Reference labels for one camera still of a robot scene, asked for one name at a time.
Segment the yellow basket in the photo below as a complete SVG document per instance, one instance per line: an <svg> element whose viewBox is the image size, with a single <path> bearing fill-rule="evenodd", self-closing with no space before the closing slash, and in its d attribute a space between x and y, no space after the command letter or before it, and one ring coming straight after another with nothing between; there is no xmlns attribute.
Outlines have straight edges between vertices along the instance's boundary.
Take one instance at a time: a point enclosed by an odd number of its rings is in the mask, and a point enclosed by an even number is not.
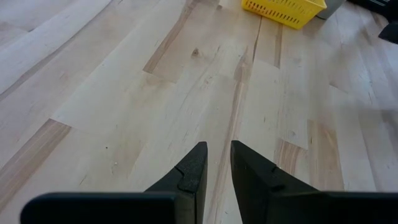
<svg viewBox="0 0 398 224"><path fill-rule="evenodd" d="M242 7L264 17L301 29L323 9L325 0L242 0Z"/></svg>

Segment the yellow plastic basket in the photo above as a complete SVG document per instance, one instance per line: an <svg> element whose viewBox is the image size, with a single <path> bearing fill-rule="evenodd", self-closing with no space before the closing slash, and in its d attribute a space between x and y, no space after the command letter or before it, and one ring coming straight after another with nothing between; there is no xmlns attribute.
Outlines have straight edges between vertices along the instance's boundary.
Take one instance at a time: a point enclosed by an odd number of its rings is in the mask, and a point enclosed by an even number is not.
<svg viewBox="0 0 398 224"><path fill-rule="evenodd" d="M301 29L323 9L325 0L242 0L242 7L264 17Z"/></svg>

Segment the wooden floor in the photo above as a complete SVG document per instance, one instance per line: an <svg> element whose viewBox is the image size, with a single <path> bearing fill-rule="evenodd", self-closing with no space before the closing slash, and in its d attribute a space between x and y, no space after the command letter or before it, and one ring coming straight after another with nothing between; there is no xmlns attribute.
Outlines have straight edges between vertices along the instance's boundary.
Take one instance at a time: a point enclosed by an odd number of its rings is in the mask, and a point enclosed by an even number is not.
<svg viewBox="0 0 398 224"><path fill-rule="evenodd" d="M241 223L238 139L320 190L398 191L398 45L345 3L293 30L240 0L0 1L0 223L142 191L207 141L205 223Z"/></svg>

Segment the wood knot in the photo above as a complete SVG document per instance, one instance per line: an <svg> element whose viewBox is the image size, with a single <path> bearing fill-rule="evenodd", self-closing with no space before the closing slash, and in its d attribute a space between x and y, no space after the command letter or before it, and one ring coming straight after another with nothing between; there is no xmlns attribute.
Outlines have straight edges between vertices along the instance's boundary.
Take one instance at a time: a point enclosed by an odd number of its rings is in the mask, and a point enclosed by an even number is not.
<svg viewBox="0 0 398 224"><path fill-rule="evenodd" d="M193 50L192 52L192 56L198 56L198 55L199 55L199 50L195 48L195 50Z"/></svg>

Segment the dark object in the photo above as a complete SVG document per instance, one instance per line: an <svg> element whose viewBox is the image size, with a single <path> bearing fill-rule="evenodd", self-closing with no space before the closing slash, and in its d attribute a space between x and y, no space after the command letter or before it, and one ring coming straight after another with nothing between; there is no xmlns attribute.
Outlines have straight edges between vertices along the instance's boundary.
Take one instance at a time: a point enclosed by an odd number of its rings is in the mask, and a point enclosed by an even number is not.
<svg viewBox="0 0 398 224"><path fill-rule="evenodd" d="M398 21L398 0L349 0L384 16L389 22Z"/></svg>
<svg viewBox="0 0 398 224"><path fill-rule="evenodd" d="M383 40L398 44L398 22L391 22L379 34Z"/></svg>
<svg viewBox="0 0 398 224"><path fill-rule="evenodd" d="M398 44L398 0L349 1L384 16L389 21L389 24L381 31L379 37Z"/></svg>
<svg viewBox="0 0 398 224"><path fill-rule="evenodd" d="M199 142L144 193L58 193L31 200L21 223L202 223L207 145Z"/></svg>
<svg viewBox="0 0 398 224"><path fill-rule="evenodd" d="M247 223L398 223L398 194L320 192L239 141L231 169Z"/></svg>
<svg viewBox="0 0 398 224"><path fill-rule="evenodd" d="M321 192L243 143L231 143L231 170L244 224L398 223L398 194ZM144 193L47 194L22 211L27 223L202 223L207 146L199 142Z"/></svg>

